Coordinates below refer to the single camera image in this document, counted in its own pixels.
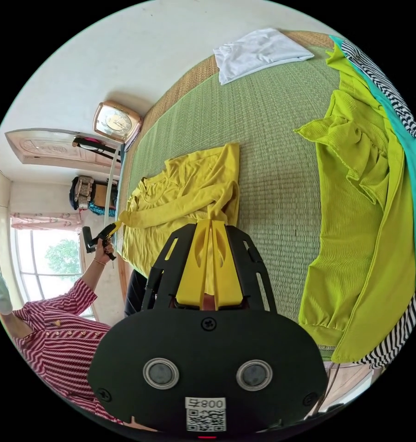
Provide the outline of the person's right hand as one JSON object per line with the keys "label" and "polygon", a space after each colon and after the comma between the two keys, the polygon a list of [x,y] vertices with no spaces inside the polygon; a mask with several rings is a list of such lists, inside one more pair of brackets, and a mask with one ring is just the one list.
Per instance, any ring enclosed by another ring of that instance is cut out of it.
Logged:
{"label": "person's right hand", "polygon": [[123,425],[131,427],[131,428],[135,428],[138,430],[146,430],[146,431],[151,431],[151,432],[158,432],[157,429],[154,428],[150,428],[148,426],[142,425],[138,422],[136,422],[134,417],[131,417],[131,421],[130,422],[123,422]]}

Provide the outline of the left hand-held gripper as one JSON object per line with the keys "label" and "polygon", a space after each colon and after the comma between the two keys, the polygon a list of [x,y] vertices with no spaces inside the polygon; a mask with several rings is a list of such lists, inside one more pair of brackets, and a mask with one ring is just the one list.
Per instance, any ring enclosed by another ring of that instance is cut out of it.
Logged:
{"label": "left hand-held gripper", "polygon": [[111,239],[122,225],[123,223],[121,221],[115,221],[111,223],[108,228],[104,228],[95,237],[92,235],[91,229],[87,228],[87,254],[95,252],[98,239],[104,241]]}

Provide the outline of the person's left hand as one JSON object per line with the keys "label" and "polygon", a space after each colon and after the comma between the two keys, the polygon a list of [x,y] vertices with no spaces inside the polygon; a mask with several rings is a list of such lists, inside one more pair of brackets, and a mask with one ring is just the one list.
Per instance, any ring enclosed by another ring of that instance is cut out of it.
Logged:
{"label": "person's left hand", "polygon": [[94,254],[94,260],[105,266],[108,262],[112,260],[111,256],[113,256],[113,246],[111,240],[102,240],[98,239],[95,254]]}

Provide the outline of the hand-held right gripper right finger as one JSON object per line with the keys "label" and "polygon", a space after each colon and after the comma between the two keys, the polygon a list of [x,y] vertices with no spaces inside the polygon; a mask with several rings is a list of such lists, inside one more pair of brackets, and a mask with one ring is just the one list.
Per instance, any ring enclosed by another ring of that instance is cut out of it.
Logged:
{"label": "hand-held right gripper right finger", "polygon": [[212,221],[211,236],[215,306],[216,308],[240,307],[243,295],[225,223]]}

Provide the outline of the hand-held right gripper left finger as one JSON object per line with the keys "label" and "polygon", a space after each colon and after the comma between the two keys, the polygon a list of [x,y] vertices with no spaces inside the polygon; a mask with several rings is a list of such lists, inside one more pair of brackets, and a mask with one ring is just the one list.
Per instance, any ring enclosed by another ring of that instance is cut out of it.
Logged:
{"label": "hand-held right gripper left finger", "polygon": [[200,221],[191,227],[195,227],[195,230],[176,294],[180,307],[202,307],[205,295],[211,221]]}

